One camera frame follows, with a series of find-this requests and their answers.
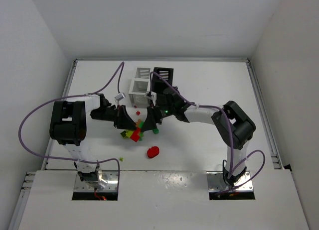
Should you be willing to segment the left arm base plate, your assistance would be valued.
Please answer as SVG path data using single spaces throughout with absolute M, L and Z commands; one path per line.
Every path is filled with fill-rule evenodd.
M 118 172 L 102 170 L 99 172 L 97 181 L 81 180 L 79 174 L 76 175 L 74 183 L 74 192 L 93 193 L 116 193 L 118 190 Z

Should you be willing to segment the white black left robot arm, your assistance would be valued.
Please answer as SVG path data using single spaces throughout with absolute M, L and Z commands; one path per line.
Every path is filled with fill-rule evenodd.
M 118 129 L 136 130 L 137 127 L 124 105 L 112 105 L 101 93 L 54 102 L 50 137 L 69 152 L 80 180 L 102 190 L 107 186 L 107 177 L 85 141 L 87 114 L 95 120 L 110 121 Z

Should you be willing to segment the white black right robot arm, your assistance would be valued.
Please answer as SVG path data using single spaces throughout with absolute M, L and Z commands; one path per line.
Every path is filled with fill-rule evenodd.
M 147 107 L 147 117 L 141 131 L 149 131 L 162 124 L 166 117 L 174 116 L 185 123 L 199 122 L 211 124 L 217 128 L 222 140 L 227 145 L 227 160 L 222 167 L 223 180 L 233 187 L 245 174 L 245 144 L 248 143 L 256 130 L 254 122 L 234 101 L 228 101 L 222 107 L 196 105 L 187 101 L 179 92 L 178 87 L 167 87 L 157 94 L 156 101 Z

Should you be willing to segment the red rounded lego brick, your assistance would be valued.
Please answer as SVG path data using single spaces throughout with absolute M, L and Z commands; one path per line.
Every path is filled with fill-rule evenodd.
M 159 153 L 160 153 L 160 149 L 157 146 L 152 146 L 151 148 L 149 148 L 147 150 L 147 157 L 149 159 L 152 159 L 152 158 L 158 156 Z

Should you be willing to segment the lego brick cluster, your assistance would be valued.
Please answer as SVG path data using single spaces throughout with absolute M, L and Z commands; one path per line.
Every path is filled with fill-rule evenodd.
M 143 132 L 141 131 L 144 122 L 141 119 L 138 119 L 136 122 L 135 130 L 124 130 L 120 133 L 123 139 L 131 139 L 134 142 L 141 141 L 143 139 Z

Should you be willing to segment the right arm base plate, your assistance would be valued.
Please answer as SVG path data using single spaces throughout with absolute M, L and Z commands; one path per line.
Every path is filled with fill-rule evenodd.
M 254 187 L 249 171 L 246 171 L 237 182 L 227 180 L 221 171 L 207 171 L 208 190 L 212 193 L 226 191 L 231 192 L 253 192 Z

